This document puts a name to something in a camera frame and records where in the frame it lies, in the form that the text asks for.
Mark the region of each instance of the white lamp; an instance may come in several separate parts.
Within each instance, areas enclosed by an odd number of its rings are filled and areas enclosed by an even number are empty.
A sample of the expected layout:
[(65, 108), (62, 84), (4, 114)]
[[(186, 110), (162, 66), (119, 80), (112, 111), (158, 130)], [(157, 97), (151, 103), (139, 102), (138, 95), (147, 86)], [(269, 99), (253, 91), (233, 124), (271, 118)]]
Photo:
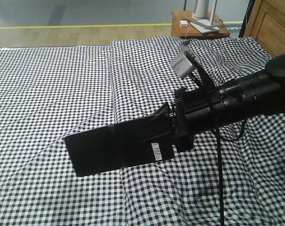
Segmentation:
[(208, 11), (208, 3), (209, 0), (196, 0), (195, 9), (192, 14), (192, 17), (197, 21), (191, 22), (190, 24), (201, 33), (211, 33), (219, 31), (219, 27), (213, 25), (217, 0), (214, 0), (213, 2), (212, 12), (209, 17), (209, 20), (206, 19)]

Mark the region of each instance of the lamp base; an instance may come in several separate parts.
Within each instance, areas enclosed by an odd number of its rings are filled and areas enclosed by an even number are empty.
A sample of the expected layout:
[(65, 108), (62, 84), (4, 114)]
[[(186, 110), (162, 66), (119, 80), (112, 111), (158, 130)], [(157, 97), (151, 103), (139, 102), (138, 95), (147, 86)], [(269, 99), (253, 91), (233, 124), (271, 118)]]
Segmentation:
[(204, 20), (207, 18), (207, 14), (204, 17), (197, 17), (196, 14), (192, 13), (191, 17), (195, 20)]
[(208, 20), (198, 20), (190, 24), (202, 34), (218, 32), (220, 30), (218, 26), (212, 25)]

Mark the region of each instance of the white cable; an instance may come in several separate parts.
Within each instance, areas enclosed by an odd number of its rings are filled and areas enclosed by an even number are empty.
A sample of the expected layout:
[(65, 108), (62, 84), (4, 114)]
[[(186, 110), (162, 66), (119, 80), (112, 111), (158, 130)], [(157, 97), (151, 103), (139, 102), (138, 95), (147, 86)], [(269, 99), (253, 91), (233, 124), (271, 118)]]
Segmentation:
[(188, 32), (186, 32), (186, 34), (185, 34), (185, 39), (187, 39), (188, 33), (189, 33), (189, 31), (190, 31), (189, 25), (187, 26), (187, 28), (188, 28)]

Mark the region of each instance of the yellow line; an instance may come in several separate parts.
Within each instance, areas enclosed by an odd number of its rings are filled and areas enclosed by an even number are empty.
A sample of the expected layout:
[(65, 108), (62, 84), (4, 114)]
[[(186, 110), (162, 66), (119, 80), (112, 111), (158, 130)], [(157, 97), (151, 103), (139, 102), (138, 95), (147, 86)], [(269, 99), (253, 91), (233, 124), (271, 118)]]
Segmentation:
[(243, 21), (223, 21), (224, 24), (242, 24)]
[(96, 24), (96, 25), (59, 25), (59, 26), (17, 26), (17, 27), (0, 27), (0, 29), (22, 29), (22, 28), (78, 28), (78, 27), (126, 27), (126, 26), (163, 26), (166, 24)]

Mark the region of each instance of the gingham fabric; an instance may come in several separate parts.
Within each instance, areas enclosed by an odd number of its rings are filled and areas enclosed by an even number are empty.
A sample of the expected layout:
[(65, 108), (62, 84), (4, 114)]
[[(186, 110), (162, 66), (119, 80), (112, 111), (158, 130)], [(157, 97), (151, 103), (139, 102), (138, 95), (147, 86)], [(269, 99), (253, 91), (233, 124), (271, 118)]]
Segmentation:
[[(218, 225), (216, 141), (161, 163), (77, 178), (63, 137), (154, 112), (181, 86), (170, 61), (190, 49), (215, 84), (259, 71), (252, 38), (156, 37), (109, 47), (0, 49), (0, 225)], [(233, 138), (240, 123), (221, 128)], [(222, 142), (226, 225), (285, 225), (285, 114)]]

